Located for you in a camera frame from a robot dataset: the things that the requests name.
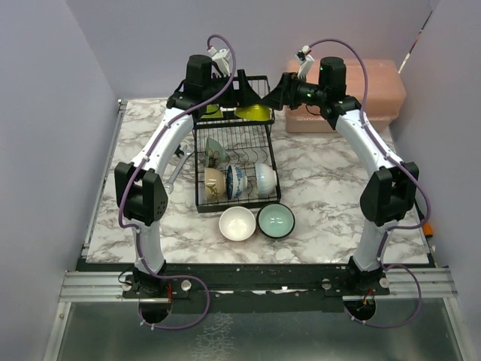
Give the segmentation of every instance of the lavender wall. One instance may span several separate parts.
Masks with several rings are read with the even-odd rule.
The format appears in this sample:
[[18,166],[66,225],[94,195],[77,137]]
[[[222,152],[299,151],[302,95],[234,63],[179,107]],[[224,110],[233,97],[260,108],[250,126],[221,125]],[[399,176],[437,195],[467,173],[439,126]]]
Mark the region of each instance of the lavender wall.
[[432,198],[436,254],[449,264],[481,356],[481,2],[442,0],[401,76],[407,100],[396,147]]
[[[293,53],[319,38],[348,41],[364,57],[398,65],[430,12],[430,0],[67,0],[113,89],[123,98],[168,96],[189,55],[222,33],[247,74],[273,85]],[[350,56],[322,45],[315,56]]]
[[42,358],[116,96],[63,0],[0,3],[0,359]]

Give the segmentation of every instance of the marble countertop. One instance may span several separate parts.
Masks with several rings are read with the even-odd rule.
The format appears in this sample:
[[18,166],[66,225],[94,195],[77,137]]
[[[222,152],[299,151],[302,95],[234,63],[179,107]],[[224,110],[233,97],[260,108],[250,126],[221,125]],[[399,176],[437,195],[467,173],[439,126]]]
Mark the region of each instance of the marble countertop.
[[[129,102],[101,197],[87,262],[135,261],[132,231],[117,224],[113,169],[119,161],[129,161],[142,149],[162,120],[164,109],[164,99]],[[168,262],[347,262],[358,245],[364,223],[358,203],[368,177],[358,158],[338,135],[286,133],[285,118],[280,112],[276,114],[271,137],[281,202],[292,209],[296,218],[292,234],[282,241],[272,241],[259,231],[243,242],[225,239],[218,227],[220,213],[197,212],[192,156],[174,184],[161,219],[161,243]],[[391,144],[388,135],[383,137]],[[193,145],[193,137],[184,139],[183,144]],[[172,157],[164,181],[178,160]],[[402,221],[415,222],[412,211]],[[427,263],[427,252],[419,230],[396,231],[384,260]]]

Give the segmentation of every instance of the teal bowl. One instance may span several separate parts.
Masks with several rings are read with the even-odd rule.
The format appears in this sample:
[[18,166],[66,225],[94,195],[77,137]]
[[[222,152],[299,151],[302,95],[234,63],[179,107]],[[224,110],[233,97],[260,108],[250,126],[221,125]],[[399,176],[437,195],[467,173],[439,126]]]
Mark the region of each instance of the teal bowl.
[[295,218],[289,207],[272,203],[257,213],[257,226],[261,233],[272,239],[285,238],[295,227]]

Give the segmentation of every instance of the bowl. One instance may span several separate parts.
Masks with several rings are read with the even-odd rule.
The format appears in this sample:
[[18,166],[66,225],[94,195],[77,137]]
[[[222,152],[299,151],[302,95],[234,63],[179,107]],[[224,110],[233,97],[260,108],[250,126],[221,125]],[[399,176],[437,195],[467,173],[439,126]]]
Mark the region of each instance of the bowl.
[[246,174],[238,167],[230,165],[227,168],[227,199],[239,198],[244,190],[248,187]]
[[215,201],[225,193],[225,176],[221,171],[214,168],[204,170],[205,194],[207,199]]
[[219,229],[231,241],[245,241],[256,230],[256,218],[247,208],[227,208],[220,216]]
[[269,197],[277,185],[277,173],[267,164],[256,163],[257,190],[260,198]]
[[205,141],[205,166],[208,168],[217,168],[222,162],[225,162],[224,147],[211,137],[207,137]]
[[285,238],[295,226],[295,218],[289,207],[271,203],[257,213],[256,223],[263,235],[272,239]]

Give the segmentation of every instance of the dish rack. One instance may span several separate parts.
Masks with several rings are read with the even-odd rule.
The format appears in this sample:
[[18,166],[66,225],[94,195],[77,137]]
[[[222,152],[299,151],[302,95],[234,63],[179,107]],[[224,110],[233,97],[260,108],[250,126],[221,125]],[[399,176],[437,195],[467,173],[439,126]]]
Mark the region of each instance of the dish rack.
[[[267,77],[247,77],[247,80],[261,97],[269,93]],[[279,179],[272,194],[264,198],[259,197],[255,170],[255,164],[263,162],[277,172],[271,140],[271,125],[274,121],[274,111],[271,111],[271,118],[268,121],[258,122],[236,117],[234,109],[223,108],[222,118],[200,119],[195,124],[195,205],[199,213],[224,211],[235,205],[261,208],[269,203],[280,202]],[[228,200],[226,194],[216,200],[207,199],[204,184],[207,138],[219,142],[225,149],[226,161],[221,163],[218,170],[226,175],[228,166],[235,165],[247,176],[249,186],[238,199]]]

